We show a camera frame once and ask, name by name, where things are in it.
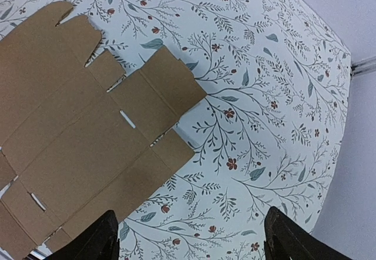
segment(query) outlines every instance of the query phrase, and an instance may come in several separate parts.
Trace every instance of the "flattened cardboard box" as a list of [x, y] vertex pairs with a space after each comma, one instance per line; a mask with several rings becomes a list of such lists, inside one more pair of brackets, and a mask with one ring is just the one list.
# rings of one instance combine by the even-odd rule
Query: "flattened cardboard box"
[[191, 71], [162, 47], [107, 93], [124, 70], [108, 51], [84, 67], [101, 34], [85, 16], [58, 24], [71, 10], [52, 3], [0, 41], [0, 187], [19, 176], [0, 246], [15, 259], [54, 232], [48, 245], [64, 246], [108, 209], [123, 220], [193, 156], [168, 131], [206, 95]]

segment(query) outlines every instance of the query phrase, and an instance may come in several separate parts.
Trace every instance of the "cardboard slot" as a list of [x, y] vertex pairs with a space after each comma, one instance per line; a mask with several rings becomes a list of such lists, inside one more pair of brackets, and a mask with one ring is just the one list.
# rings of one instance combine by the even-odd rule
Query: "cardboard slot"
[[125, 112], [123, 110], [120, 111], [120, 114], [124, 117], [125, 120], [127, 120], [127, 122], [129, 123], [129, 125], [131, 125], [131, 127], [133, 129], [136, 128], [136, 125], [131, 121], [131, 119], [125, 114]]
[[43, 204], [41, 203], [41, 201], [36, 197], [35, 194], [33, 193], [30, 193], [31, 197], [33, 198], [33, 200], [36, 202], [36, 204], [38, 204], [38, 206], [43, 210], [43, 211], [46, 211], [46, 208], [43, 206]]

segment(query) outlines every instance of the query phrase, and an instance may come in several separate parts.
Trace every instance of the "white wall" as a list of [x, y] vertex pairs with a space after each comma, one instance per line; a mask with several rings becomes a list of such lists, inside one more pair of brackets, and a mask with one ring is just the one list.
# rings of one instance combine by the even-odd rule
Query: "white wall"
[[376, 259], [376, 72], [351, 81], [345, 135], [313, 236], [352, 259]]
[[344, 41], [352, 61], [376, 55], [376, 0], [304, 0]]

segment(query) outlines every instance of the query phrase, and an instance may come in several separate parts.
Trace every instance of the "cardboard tab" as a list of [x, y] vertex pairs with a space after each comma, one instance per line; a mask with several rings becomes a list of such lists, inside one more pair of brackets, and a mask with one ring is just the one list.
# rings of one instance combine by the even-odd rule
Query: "cardboard tab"
[[194, 156], [194, 151], [173, 129], [169, 130], [152, 147], [152, 150], [171, 169], [172, 173], [182, 168]]
[[165, 46], [144, 64], [142, 74], [178, 117], [206, 96], [188, 67], [177, 60]]
[[23, 259], [35, 248], [35, 243], [17, 224], [9, 211], [0, 202], [0, 246], [13, 259]]
[[101, 53], [87, 69], [105, 90], [119, 80], [125, 72], [108, 50]]
[[90, 25], [86, 15], [75, 16], [58, 25], [56, 31], [63, 36], [82, 66], [88, 61], [102, 38], [101, 32]]
[[2, 151], [0, 151], [0, 190], [8, 185], [14, 178], [16, 173], [9, 165]]
[[5, 192], [1, 200], [36, 244], [41, 244], [59, 225], [48, 218], [19, 179]]

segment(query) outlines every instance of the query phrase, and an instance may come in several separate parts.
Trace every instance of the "floral patterned surface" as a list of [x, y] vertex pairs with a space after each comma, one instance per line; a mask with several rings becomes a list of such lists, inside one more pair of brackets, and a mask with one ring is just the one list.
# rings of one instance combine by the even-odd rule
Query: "floral patterned surface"
[[[0, 0], [0, 37], [57, 0]], [[272, 205], [311, 231], [347, 112], [350, 54], [302, 0], [66, 0], [127, 73], [165, 44], [208, 93], [195, 157], [119, 226], [121, 259], [263, 259]]]

